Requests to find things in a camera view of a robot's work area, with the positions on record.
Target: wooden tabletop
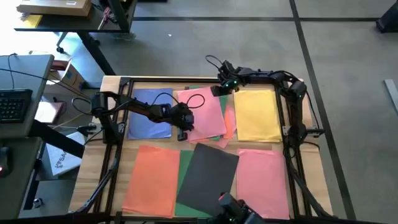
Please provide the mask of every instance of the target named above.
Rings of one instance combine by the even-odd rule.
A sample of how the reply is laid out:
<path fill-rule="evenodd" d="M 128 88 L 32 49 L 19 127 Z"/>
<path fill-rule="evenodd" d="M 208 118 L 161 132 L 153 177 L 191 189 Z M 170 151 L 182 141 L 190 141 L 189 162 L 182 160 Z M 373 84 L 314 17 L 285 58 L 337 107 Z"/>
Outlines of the wooden tabletop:
<path fill-rule="evenodd" d="M 121 77 L 105 76 L 101 86 L 101 91 L 113 91 L 118 92 L 119 81 Z M 197 85 L 197 86 L 211 86 L 212 83 L 158 83 L 158 82 L 134 82 L 134 88 L 173 88 L 173 95 L 177 97 L 177 91 L 184 90 L 186 86 Z M 270 89 L 273 90 L 272 85 L 247 85 L 242 90 L 263 90 Z M 228 96 L 227 104 L 233 106 L 233 95 Z M 112 108 L 114 102 L 109 102 L 109 107 Z M 118 119 L 121 120 L 123 113 L 119 113 Z M 307 127 L 312 126 L 312 117 L 310 108 L 308 105 L 307 98 L 303 101 L 303 122 Z M 312 138 L 306 138 L 306 141 L 316 142 Z M 134 167 L 134 161 L 137 156 L 138 148 L 140 145 L 150 145 L 158 146 L 168 149 L 175 150 L 194 150 L 196 144 L 191 144 L 187 141 L 178 142 L 177 141 L 177 128 L 172 128 L 172 137 L 167 139 L 143 139 L 143 140 L 128 140 L 124 138 L 123 149 L 121 154 L 121 162 L 119 165 L 118 178 L 116 181 L 116 188 L 114 191 L 113 206 L 111 214 L 115 214 L 121 211 L 121 205 L 124 200 L 124 196 L 129 185 L 129 180 L 131 176 L 132 169 Z M 219 148 L 214 142 L 205 142 L 209 146 Z M 245 149 L 263 149 L 263 150 L 275 150 L 282 151 L 282 143 L 268 143 L 268 142 L 239 142 L 236 136 L 230 140 L 229 144 L 225 147 L 226 152 L 237 154 L 237 150 L 240 148 Z M 103 162 L 105 147 L 102 141 L 93 141 L 86 145 L 85 153 L 83 155 L 83 160 L 81 162 L 80 171 L 76 181 L 75 189 L 73 192 L 72 201 L 70 203 L 69 210 L 74 211 L 80 208 L 86 200 L 93 193 L 94 189 L 98 185 L 101 166 Z M 109 165 L 112 164 L 113 155 L 116 147 L 113 147 L 111 154 L 111 161 Z M 308 188 L 318 200 L 318 202 L 323 206 L 325 211 L 332 214 L 330 199 L 328 189 L 326 187 L 325 176 L 323 174 L 322 162 L 320 159 L 320 154 L 318 148 L 310 144 L 302 144 L 300 147 L 303 168 L 305 172 L 305 178 L 307 181 Z M 290 216 L 293 217 L 293 209 L 290 201 L 290 191 L 289 182 L 287 180 L 286 173 L 286 187 L 287 187 L 287 198 L 289 199 L 289 211 Z M 104 189 L 103 198 L 101 201 L 101 211 L 105 210 L 106 197 L 108 195 L 109 184 Z M 296 185 L 297 197 L 299 202 L 300 213 L 304 214 L 304 207 L 302 202 L 302 194 L 299 190 L 298 185 Z M 232 196 L 236 196 L 236 176 L 231 188 Z M 144 216 L 137 213 L 126 213 L 123 212 L 123 216 Z"/>

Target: cardboard box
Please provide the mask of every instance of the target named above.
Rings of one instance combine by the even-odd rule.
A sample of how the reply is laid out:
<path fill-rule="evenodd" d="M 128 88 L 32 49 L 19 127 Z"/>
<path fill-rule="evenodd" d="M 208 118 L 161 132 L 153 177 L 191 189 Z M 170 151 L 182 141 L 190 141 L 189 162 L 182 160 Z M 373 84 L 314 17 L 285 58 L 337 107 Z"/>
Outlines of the cardboard box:
<path fill-rule="evenodd" d="M 59 93 L 64 95 L 74 94 L 60 85 L 73 89 L 74 92 L 81 93 L 81 89 L 85 82 L 85 79 L 72 65 L 72 60 L 54 60 L 51 70 L 49 71 L 48 79 L 52 80 L 52 82 L 47 81 L 44 93 Z"/>
<path fill-rule="evenodd" d="M 90 9 L 90 0 L 22 0 L 17 6 L 18 12 L 66 16 L 87 16 Z"/>

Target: floor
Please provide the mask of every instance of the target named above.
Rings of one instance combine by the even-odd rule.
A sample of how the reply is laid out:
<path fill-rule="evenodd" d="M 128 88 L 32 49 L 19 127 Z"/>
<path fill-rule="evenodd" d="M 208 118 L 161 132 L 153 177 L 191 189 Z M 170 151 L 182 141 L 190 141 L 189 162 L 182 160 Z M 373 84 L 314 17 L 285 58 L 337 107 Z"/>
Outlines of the floor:
<path fill-rule="evenodd" d="M 293 19 L 293 2 L 301 21 Z M 216 70 L 206 63 L 204 56 L 213 54 L 234 65 L 283 69 L 303 78 L 317 111 L 319 107 L 318 118 L 323 127 L 331 129 L 328 144 L 325 136 L 320 138 L 320 151 L 334 214 L 346 217 L 331 159 L 336 157 L 336 149 L 356 218 L 394 223 L 398 207 L 398 197 L 394 197 L 398 189 L 398 151 L 394 139 L 398 115 L 382 81 L 392 78 L 398 82 L 398 34 L 380 34 L 373 19 L 383 15 L 394 2 L 139 3 L 137 21 L 131 29 L 137 35 L 135 40 L 117 40 L 109 34 L 94 36 L 120 75 L 212 77 Z M 20 33 L 13 31 L 11 25 L 6 28 L 9 35 L 0 37 L 0 54 L 26 54 L 33 50 L 65 57 L 55 52 L 57 36 L 53 33 Z M 103 72 L 76 34 L 68 34 L 62 47 L 73 56 L 74 66 L 86 80 L 101 81 Z M 58 202 L 58 197 L 51 198 L 49 194 L 47 207 L 40 208 L 39 215 L 67 212 L 72 180 L 70 175 L 63 182 L 55 181 L 54 186 L 51 182 L 40 185 L 39 195 L 62 185 L 66 196 Z"/>

